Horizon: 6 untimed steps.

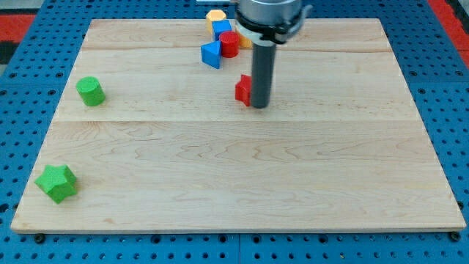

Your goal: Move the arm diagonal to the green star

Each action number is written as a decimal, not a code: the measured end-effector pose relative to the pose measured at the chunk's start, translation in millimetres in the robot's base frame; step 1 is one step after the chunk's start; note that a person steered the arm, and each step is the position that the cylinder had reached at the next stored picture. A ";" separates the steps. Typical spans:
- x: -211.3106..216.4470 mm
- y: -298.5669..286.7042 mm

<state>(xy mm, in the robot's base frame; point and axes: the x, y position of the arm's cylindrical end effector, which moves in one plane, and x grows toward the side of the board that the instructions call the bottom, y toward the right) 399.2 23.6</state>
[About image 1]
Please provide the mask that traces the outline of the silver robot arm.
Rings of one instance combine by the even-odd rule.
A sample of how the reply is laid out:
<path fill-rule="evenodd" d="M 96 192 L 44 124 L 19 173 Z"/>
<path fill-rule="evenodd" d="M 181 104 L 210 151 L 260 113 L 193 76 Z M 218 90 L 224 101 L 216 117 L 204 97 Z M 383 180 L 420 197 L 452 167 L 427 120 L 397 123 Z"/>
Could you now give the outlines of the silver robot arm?
<path fill-rule="evenodd" d="M 283 45 L 301 30 L 312 8 L 302 0 L 239 0 L 235 22 L 255 45 Z"/>

